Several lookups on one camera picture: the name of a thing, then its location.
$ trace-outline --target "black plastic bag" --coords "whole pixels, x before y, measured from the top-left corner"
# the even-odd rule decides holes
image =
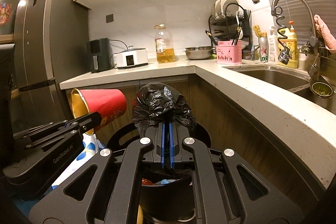
[[[151,82],[140,88],[133,104],[133,122],[141,137],[148,127],[172,118],[186,126],[190,133],[194,132],[196,119],[182,94],[160,82]]]

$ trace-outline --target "red paper cup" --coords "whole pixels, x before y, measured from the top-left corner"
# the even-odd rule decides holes
[[[126,111],[126,98],[120,90],[78,90],[71,91],[71,110],[75,118],[98,112],[101,123],[86,132],[92,135]]]

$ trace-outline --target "pink basket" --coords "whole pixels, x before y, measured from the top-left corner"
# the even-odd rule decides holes
[[[218,64],[241,64],[242,43],[238,40],[237,45],[231,45],[232,41],[218,41],[216,46]]]

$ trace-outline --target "pink towel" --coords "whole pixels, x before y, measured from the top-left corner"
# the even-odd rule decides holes
[[[316,30],[320,32],[320,34],[322,35],[325,45],[329,49],[335,50],[336,49],[336,39],[330,33],[328,26],[324,23],[324,21],[321,19],[319,15],[315,15],[314,20],[315,20]]]

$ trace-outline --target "cooking oil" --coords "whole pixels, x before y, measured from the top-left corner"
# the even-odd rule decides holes
[[[174,45],[171,35],[164,24],[154,26],[155,47],[158,63],[170,63],[175,61]]]

